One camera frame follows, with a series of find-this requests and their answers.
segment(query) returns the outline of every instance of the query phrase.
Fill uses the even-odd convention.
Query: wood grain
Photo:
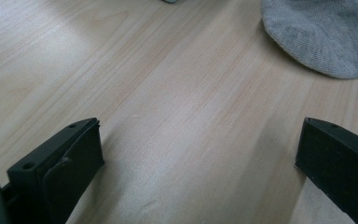
[[[296,63],[259,5],[0,0],[0,184],[96,117],[106,165],[68,223],[342,223],[294,161],[305,117],[358,133],[358,79]]]

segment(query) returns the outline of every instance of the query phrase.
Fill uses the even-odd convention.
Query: gray knit fabric
[[[358,78],[358,0],[262,0],[268,34],[309,68]]]

